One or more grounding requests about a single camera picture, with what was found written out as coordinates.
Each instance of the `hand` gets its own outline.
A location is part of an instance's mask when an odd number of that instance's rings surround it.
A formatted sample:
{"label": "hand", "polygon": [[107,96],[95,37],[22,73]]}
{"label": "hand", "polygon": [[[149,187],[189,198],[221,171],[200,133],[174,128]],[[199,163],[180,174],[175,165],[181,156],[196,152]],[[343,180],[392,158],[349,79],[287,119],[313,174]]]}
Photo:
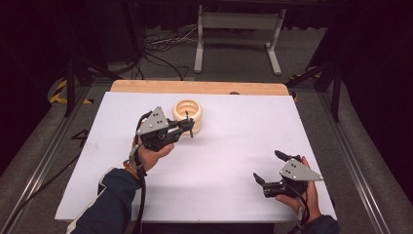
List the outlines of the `hand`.
{"label": "hand", "polygon": [[[135,146],[135,138],[133,138],[132,147],[134,146]],[[158,163],[159,159],[170,154],[170,152],[173,149],[174,149],[173,143],[165,145],[158,152],[147,149],[144,146],[139,147],[138,156],[139,156],[139,160],[143,164],[143,169],[145,170],[145,172],[148,172],[149,170],[151,170]]]}
{"label": "hand", "polygon": [[[305,166],[310,168],[310,165],[307,162],[307,159],[305,157],[302,158],[302,161]],[[307,223],[309,223],[312,220],[321,216],[321,212],[319,211],[319,195],[317,193],[316,185],[313,181],[308,182],[307,197],[308,197],[307,206],[309,207],[309,210],[310,210],[310,218],[307,221]],[[298,214],[298,209],[300,207],[302,211],[304,212],[305,206],[299,198],[291,198],[291,197],[281,194],[281,195],[276,196],[276,200],[291,207],[295,211],[296,214]]]}

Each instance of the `dark jacket sleeve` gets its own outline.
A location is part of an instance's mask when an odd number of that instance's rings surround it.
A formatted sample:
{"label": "dark jacket sleeve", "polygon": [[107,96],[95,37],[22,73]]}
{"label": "dark jacket sleeve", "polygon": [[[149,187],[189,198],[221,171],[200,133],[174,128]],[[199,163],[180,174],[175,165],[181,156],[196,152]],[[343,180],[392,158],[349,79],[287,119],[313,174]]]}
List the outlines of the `dark jacket sleeve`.
{"label": "dark jacket sleeve", "polygon": [[131,202],[139,188],[140,183],[131,173],[112,169],[100,181],[96,200],[70,223],[67,233],[124,233],[131,222]]}
{"label": "dark jacket sleeve", "polygon": [[330,215],[321,215],[308,223],[301,230],[302,234],[337,234],[340,233],[340,225]]}

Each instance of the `beige bowl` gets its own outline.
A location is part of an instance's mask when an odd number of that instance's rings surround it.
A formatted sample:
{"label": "beige bowl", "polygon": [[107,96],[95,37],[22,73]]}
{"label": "beige bowl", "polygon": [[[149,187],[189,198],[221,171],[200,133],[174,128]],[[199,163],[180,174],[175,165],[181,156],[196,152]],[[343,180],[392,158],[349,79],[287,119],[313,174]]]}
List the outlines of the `beige bowl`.
{"label": "beige bowl", "polygon": [[173,107],[173,119],[175,121],[186,119],[185,110],[188,111],[189,118],[192,118],[195,122],[194,128],[192,128],[192,133],[195,135],[200,131],[203,123],[203,109],[197,101],[192,99],[183,99],[177,102]]}

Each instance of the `white table surface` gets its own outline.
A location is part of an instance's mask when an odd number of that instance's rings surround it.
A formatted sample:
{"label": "white table surface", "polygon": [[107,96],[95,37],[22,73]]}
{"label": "white table surface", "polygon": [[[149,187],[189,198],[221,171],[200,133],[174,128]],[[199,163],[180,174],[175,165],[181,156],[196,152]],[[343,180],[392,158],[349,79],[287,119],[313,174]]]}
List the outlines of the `white table surface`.
{"label": "white table surface", "polygon": [[[182,136],[171,154],[148,172],[144,222],[280,222],[295,220],[292,210],[265,198],[252,175],[280,181],[285,162],[275,150],[305,155],[319,166],[290,96],[106,93],[88,140],[56,212],[72,220],[97,195],[110,168],[123,168],[140,116],[160,105],[172,108],[184,98],[203,107],[203,127]],[[320,210],[336,218],[324,182],[316,182]],[[140,190],[132,203],[136,219]]]}

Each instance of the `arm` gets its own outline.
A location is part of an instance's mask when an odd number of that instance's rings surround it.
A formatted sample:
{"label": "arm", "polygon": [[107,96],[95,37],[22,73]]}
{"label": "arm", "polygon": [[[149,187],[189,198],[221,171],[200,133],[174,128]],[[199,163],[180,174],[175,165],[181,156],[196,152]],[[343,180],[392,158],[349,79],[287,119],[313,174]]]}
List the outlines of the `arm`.
{"label": "arm", "polygon": [[[302,158],[303,164],[310,168],[309,163],[305,157]],[[310,211],[310,218],[307,221],[304,229],[302,230],[303,234],[312,234],[312,233],[340,233],[340,226],[334,218],[330,215],[322,215],[319,210],[319,195],[317,193],[316,185],[313,181],[308,182],[307,188],[307,205]],[[276,200],[282,202],[289,207],[291,207],[296,214],[300,207],[304,210],[304,205],[299,199],[290,198],[285,195],[278,195]]]}
{"label": "arm", "polygon": [[[138,150],[147,172],[173,150],[173,144],[159,152],[144,147]],[[124,233],[131,221],[131,202],[139,188],[139,177],[129,165],[125,169],[110,170],[99,183],[97,198],[69,224],[67,233]]]}

